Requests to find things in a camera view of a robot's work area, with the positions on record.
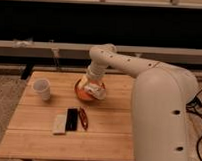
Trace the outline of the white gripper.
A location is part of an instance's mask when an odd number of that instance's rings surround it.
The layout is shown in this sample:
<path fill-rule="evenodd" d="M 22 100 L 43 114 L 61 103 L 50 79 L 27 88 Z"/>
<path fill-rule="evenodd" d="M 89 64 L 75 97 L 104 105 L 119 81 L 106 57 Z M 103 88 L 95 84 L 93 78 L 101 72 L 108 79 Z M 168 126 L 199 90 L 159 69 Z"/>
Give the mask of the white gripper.
<path fill-rule="evenodd" d="M 83 76 L 79 82 L 79 88 L 98 100 L 106 97 L 106 90 L 103 83 L 92 82 L 86 76 Z"/>

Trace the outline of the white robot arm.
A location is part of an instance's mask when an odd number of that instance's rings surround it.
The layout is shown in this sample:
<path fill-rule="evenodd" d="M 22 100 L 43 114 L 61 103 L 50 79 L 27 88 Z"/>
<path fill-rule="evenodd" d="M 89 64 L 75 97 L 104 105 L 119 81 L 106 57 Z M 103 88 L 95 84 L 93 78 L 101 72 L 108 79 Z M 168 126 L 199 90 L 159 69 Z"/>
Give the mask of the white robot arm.
<path fill-rule="evenodd" d="M 89 51 L 91 64 L 77 87 L 102 100 L 102 78 L 112 66 L 134 78 L 131 116 L 135 161 L 190 161 L 186 105 L 198 91 L 195 75 L 184 68 L 120 55 L 112 44 Z"/>

